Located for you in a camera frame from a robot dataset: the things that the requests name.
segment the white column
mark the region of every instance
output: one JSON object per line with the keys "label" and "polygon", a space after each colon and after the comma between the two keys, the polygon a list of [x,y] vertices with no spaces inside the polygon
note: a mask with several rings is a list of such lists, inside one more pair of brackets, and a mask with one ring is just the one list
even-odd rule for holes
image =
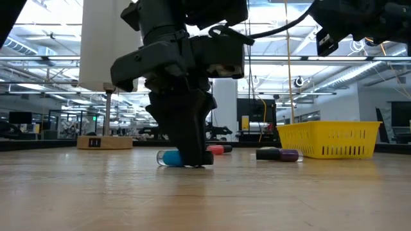
{"label": "white column", "polygon": [[120,17],[130,0],[84,0],[80,86],[104,91],[116,58],[142,45],[140,32]]}
{"label": "white column", "polygon": [[230,78],[214,79],[213,96],[217,102],[217,109],[213,114],[213,126],[226,126],[232,131],[232,135],[225,137],[227,141],[235,141],[238,131],[237,124],[237,81]]}

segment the yellow basket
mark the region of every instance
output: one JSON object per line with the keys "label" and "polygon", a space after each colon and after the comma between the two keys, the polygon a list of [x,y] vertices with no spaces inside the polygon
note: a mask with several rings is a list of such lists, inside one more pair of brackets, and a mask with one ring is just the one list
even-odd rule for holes
{"label": "yellow basket", "polygon": [[372,158],[380,122],[312,121],[278,126],[281,144],[311,158]]}

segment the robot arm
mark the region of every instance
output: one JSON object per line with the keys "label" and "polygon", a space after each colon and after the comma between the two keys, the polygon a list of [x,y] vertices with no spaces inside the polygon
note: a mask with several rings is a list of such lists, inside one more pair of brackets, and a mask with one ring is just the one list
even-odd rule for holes
{"label": "robot arm", "polygon": [[[372,38],[411,41],[409,0],[315,0],[296,21],[248,37],[229,28],[248,18],[246,0],[139,0],[121,17],[141,32],[143,47],[118,58],[111,68],[112,82],[125,91],[135,78],[145,77],[151,113],[162,131],[180,151],[187,166],[213,164],[206,151],[205,118],[217,107],[208,78],[242,78],[244,44],[274,35],[311,15],[323,29],[317,35],[320,56],[338,48],[348,34],[355,40]],[[189,37],[186,25],[211,28],[208,36]]]}

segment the red marker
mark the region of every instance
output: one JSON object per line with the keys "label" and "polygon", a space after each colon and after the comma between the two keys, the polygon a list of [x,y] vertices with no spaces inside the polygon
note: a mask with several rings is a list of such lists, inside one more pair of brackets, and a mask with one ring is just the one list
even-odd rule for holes
{"label": "red marker", "polygon": [[223,155],[224,153],[230,153],[232,147],[230,145],[210,145],[207,147],[208,151],[211,151],[214,155]]}

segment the red object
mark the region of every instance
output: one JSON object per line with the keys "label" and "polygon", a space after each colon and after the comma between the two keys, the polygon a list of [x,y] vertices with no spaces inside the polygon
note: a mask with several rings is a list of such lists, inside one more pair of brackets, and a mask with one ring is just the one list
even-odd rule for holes
{"label": "red object", "polygon": [[207,147],[208,151],[211,151],[214,155],[223,155],[224,153],[230,153],[232,147],[230,145],[210,145]]}
{"label": "red object", "polygon": [[214,155],[223,155],[224,147],[222,145],[211,145],[207,147],[208,151],[211,151]]}
{"label": "red object", "polygon": [[267,131],[273,131],[274,130],[274,124],[272,124],[272,123],[270,123],[268,126],[267,126]]}

